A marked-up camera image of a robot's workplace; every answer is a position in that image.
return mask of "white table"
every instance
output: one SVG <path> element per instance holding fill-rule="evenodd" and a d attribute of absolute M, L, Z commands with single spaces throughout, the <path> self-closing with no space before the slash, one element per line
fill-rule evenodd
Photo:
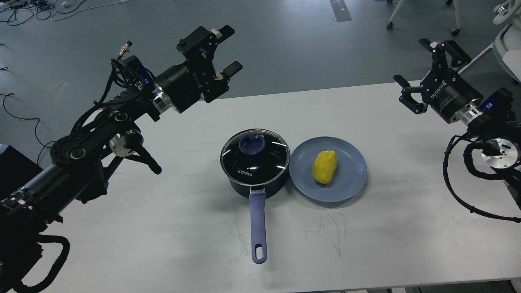
<path fill-rule="evenodd" d="M 296 292 L 521 277 L 521 226 L 468 213 L 443 182 L 443 152 L 464 125 L 447 125 L 432 109 L 416 116 L 399 94 L 397 84 L 377 84 L 200 102 L 157 123 L 141 118 L 163 173 L 125 162 L 109 195 L 63 211 L 64 223 L 47 233 L 68 237 L 71 251 L 48 291 Z M 291 181 L 268 199 L 262 265 L 251 259 L 248 201 L 219 164 L 227 139 L 249 128 L 280 134 L 291 150 L 335 136 L 368 167 L 366 188 L 340 206 L 309 200 Z M 503 183 L 467 173 L 462 150 L 449 170 L 456 192 L 481 209 L 519 215 Z M 44 248 L 29 285 L 59 252 Z"/>

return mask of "saucepan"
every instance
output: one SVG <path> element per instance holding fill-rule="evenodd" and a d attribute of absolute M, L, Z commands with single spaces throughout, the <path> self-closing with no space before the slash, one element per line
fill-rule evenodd
<path fill-rule="evenodd" d="M 272 131 L 249 129 L 225 143 L 220 161 L 234 190 L 250 199 L 252 259 L 264 263 L 268 256 L 264 205 L 288 179 L 288 144 Z"/>

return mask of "chair leg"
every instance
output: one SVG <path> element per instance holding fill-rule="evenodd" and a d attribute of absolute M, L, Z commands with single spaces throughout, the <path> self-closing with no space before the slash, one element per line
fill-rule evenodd
<path fill-rule="evenodd" d="M 398 12 L 402 8 L 403 4 L 405 3 L 405 0 L 400 0 L 398 2 L 398 5 L 396 5 L 396 8 L 394 9 L 394 12 L 391 15 L 391 18 L 389 18 L 389 22 L 393 22 L 395 17 L 398 15 Z"/>
<path fill-rule="evenodd" d="M 492 51 L 492 43 L 490 45 L 488 45 L 488 47 L 485 48 L 485 50 L 481 51 L 481 53 L 479 53 L 476 57 L 474 57 L 472 59 L 472 61 L 470 61 L 469 64 L 465 65 L 462 69 L 458 70 L 458 74 L 459 75 L 462 75 L 463 73 L 465 73 L 470 67 L 472 67 L 475 63 L 477 63 L 478 61 L 480 61 L 485 55 L 487 55 L 490 51 Z"/>
<path fill-rule="evenodd" d="M 461 6 L 460 0 L 454 0 L 454 11 L 456 12 L 456 29 L 461 29 Z"/>

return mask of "handle hole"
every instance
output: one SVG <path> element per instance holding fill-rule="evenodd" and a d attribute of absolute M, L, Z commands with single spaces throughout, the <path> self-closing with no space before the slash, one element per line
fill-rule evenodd
<path fill-rule="evenodd" d="M 258 260 L 262 259 L 262 257 L 263 257 L 263 249 L 262 249 L 262 245 L 260 245 L 260 244 L 255 245 L 255 257 Z"/>

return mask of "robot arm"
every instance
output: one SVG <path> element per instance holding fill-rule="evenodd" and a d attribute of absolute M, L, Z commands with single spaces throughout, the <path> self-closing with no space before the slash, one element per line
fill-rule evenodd
<path fill-rule="evenodd" d="M 393 78 L 402 87 L 400 102 L 413 113 L 425 113 L 430 106 L 446 123 L 461 121 L 467 126 L 466 135 L 459 137 L 456 142 L 453 138 L 445 152 L 444 177 L 447 187 L 457 201 L 471 212 L 520 223 L 520 218 L 493 215 L 461 200 L 450 187 L 446 172 L 450 152 L 456 143 L 464 139 L 470 142 L 464 152 L 464 162 L 472 175 L 486 180 L 505 180 L 518 193 L 521 192 L 521 172 L 516 169 L 521 165 L 521 125 L 514 122 L 512 93 L 501 88 L 483 101 L 483 96 L 452 69 L 471 61 L 454 41 L 436 43 L 421 39 L 419 42 L 432 53 L 432 69 L 420 82 L 420 86 L 412 87 L 401 75 Z M 445 58 L 446 53 L 452 57 L 450 66 Z M 422 102 L 414 100 L 411 93 L 421 93 Z M 484 161 L 494 174 L 476 170 L 472 159 L 474 150 L 481 151 Z"/>
<path fill-rule="evenodd" d="M 60 212 L 74 199 L 86 203 L 107 194 L 108 180 L 119 164 L 132 160 L 152 172 L 161 167 L 143 147 L 135 121 L 148 114 L 154 121 L 169 108 L 182 113 L 200 99 L 210 103 L 228 91 L 230 78 L 242 69 L 235 61 L 222 72 L 213 67 L 217 45 L 234 34 L 230 26 L 208 31 L 197 28 L 177 49 L 185 56 L 155 77 L 135 56 L 122 60 L 131 42 L 111 60 L 112 72 L 103 97 L 85 112 L 65 136 L 52 146 L 53 164 L 0 202 L 0 292 L 40 292 L 63 266 L 70 244 L 65 237 L 41 235 L 47 225 L 62 222 Z M 105 102 L 110 85 L 126 90 Z M 87 120 L 96 112 L 93 121 Z M 102 159 L 115 153 L 108 166 Z M 64 249 L 49 275 L 33 287 L 22 278 L 42 256 L 39 243 L 60 243 Z"/>

